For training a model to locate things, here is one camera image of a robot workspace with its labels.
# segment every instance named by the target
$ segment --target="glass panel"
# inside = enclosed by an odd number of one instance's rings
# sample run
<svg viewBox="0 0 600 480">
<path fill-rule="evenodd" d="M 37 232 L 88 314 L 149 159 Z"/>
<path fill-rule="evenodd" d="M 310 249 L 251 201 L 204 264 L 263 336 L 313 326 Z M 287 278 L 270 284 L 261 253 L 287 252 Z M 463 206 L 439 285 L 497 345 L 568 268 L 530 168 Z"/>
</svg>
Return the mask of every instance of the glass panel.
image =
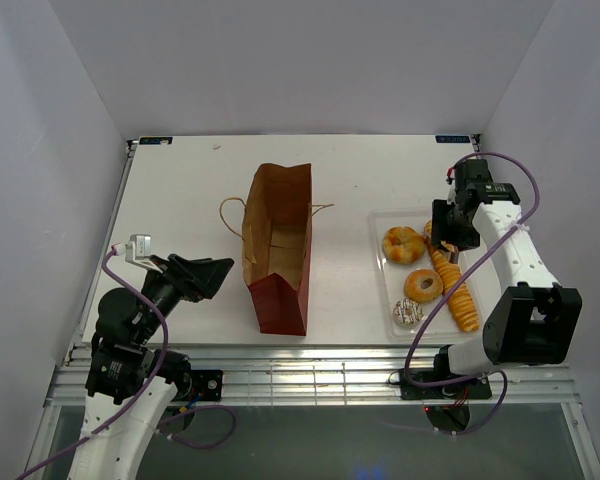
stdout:
<svg viewBox="0 0 600 480">
<path fill-rule="evenodd" d="M 489 408 L 472 406 L 472 417 Z M 215 450 L 191 450 L 154 436 L 138 480 L 584 478 L 560 405 L 504 405 L 482 430 L 455 439 L 382 424 L 429 427 L 417 406 L 235 410 L 238 428 Z M 83 413 L 62 409 L 53 451 L 77 439 Z M 200 412 L 184 436 L 209 442 L 228 426 L 223 412 Z M 44 478 L 64 480 L 70 465 L 71 455 L 49 467 Z"/>
</svg>

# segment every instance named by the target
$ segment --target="paper bag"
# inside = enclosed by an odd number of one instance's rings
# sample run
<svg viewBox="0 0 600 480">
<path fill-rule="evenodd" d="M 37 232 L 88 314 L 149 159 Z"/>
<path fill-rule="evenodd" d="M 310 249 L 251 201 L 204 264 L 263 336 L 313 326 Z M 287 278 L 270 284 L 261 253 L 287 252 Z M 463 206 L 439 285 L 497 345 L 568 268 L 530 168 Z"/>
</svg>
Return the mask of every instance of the paper bag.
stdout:
<svg viewBox="0 0 600 480">
<path fill-rule="evenodd" d="M 244 281 L 260 332 L 306 335 L 311 164 L 260 165 L 245 204 L 242 239 Z"/>
</svg>

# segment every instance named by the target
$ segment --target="white table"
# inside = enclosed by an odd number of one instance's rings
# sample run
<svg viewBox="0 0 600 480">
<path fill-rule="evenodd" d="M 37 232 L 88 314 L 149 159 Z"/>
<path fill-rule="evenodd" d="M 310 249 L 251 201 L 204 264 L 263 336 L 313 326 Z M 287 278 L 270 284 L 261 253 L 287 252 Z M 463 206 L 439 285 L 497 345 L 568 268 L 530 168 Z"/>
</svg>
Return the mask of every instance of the white table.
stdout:
<svg viewBox="0 0 600 480">
<path fill-rule="evenodd" d="M 188 258 L 231 257 L 236 265 L 216 297 L 180 302 L 169 315 L 175 344 L 383 346 L 396 344 L 381 305 L 368 214 L 374 209 L 428 207 L 446 198 L 447 169 L 471 144 L 438 144 L 434 136 L 174 137 L 170 145 L 139 145 L 109 243 L 152 235 L 153 253 Z M 240 239 L 220 221 L 229 196 L 246 198 L 261 163 L 311 163 L 313 203 L 335 203 L 313 221 L 309 323 L 306 337 L 263 335 L 243 282 Z M 242 206 L 225 208 L 240 228 Z M 112 269 L 140 287 L 145 271 L 121 259 Z M 499 297 L 495 272 L 481 279 L 481 298 Z M 89 342 L 98 301 L 117 285 L 100 275 L 84 329 Z M 158 332 L 152 343 L 159 342 Z"/>
</svg>

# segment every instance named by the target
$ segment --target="clear plastic container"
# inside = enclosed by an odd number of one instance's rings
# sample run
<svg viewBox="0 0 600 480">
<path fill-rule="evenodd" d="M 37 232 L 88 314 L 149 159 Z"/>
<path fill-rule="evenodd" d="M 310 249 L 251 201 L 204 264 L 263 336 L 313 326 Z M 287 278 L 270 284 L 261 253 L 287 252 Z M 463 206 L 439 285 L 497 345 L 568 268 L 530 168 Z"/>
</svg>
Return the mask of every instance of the clear plastic container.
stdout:
<svg viewBox="0 0 600 480">
<path fill-rule="evenodd" d="M 415 325 L 402 326 L 399 325 L 393 317 L 393 309 L 397 302 L 405 298 L 404 294 L 404 282 L 409 274 L 415 270 L 420 269 L 431 269 L 433 263 L 429 253 L 425 252 L 423 257 L 417 262 L 411 265 L 400 265 L 388 261 L 385 258 L 384 251 L 382 250 L 382 241 L 384 236 L 391 227 L 407 226 L 413 228 L 417 232 L 424 232 L 425 224 L 431 219 L 431 208 L 420 208 L 420 209 L 401 209 L 401 210 L 373 210 L 369 214 L 369 228 L 371 236 L 375 242 L 375 255 L 378 267 L 378 283 L 380 286 L 380 294 L 382 297 L 382 304 L 384 309 L 384 316 L 386 317 L 386 326 L 389 336 L 396 340 L 409 341 L 413 339 L 416 332 L 420 328 L 422 322 Z M 460 254 L 458 265 L 464 272 L 469 268 L 480 256 L 485 252 L 484 246 L 478 249 L 463 252 Z M 481 290 L 484 290 L 483 286 L 490 284 L 488 305 L 485 305 L 485 300 L 482 298 Z M 469 280 L 467 280 L 467 287 L 471 292 L 473 301 L 478 310 L 478 316 L 480 317 L 481 328 L 478 332 L 466 333 L 458 328 L 455 320 L 451 316 L 451 311 L 445 306 L 433 320 L 424 337 L 422 343 L 443 345 L 449 343 L 459 343 L 465 340 L 473 338 L 475 335 L 480 335 L 482 331 L 482 325 L 486 320 L 484 312 L 491 312 L 495 305 L 497 298 L 493 298 L 494 294 L 497 295 L 498 289 L 493 289 L 493 284 L 498 283 L 497 276 L 493 265 L 488 261 L 483 267 L 478 269 Z M 436 302 L 442 297 L 438 297 L 432 302 L 422 305 L 425 315 L 432 310 Z"/>
</svg>

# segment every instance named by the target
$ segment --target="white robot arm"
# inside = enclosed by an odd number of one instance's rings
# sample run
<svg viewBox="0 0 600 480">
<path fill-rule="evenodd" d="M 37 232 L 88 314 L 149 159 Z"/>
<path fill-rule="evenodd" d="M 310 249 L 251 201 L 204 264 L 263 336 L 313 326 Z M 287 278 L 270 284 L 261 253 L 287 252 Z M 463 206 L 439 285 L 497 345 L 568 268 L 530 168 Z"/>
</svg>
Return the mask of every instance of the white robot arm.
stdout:
<svg viewBox="0 0 600 480">
<path fill-rule="evenodd" d="M 133 480 L 138 466 L 169 403 L 184 398 L 195 386 L 203 400 L 220 399 L 219 371 L 192 371 L 189 359 L 178 352 L 157 353 L 146 348 L 160 321 L 157 308 L 166 317 L 180 300 L 198 302 L 217 293 L 233 266 L 230 258 L 185 260 L 175 254 L 164 260 L 150 252 L 151 237 L 132 235 L 126 245 L 116 246 L 126 261 L 148 271 L 142 295 L 152 308 L 137 300 L 127 288 L 107 292 L 98 304 L 92 359 L 87 377 L 85 416 L 81 437 L 91 437 L 76 450 L 68 480 Z M 158 365 L 158 358 L 163 362 Z M 149 372 L 159 368 L 135 403 L 99 434 L 94 429 L 119 414 L 139 392 Z M 213 385 L 206 387 L 206 375 Z"/>
<path fill-rule="evenodd" d="M 455 188 L 448 200 L 433 203 L 432 242 L 466 250 L 482 239 L 491 249 L 509 230 L 491 259 L 502 297 L 481 336 L 446 347 L 450 375 L 493 371 L 495 365 L 561 363 L 582 307 L 576 289 L 562 287 L 531 241 L 519 198 L 510 184 L 494 183 L 486 160 L 471 159 L 453 169 Z"/>
</svg>

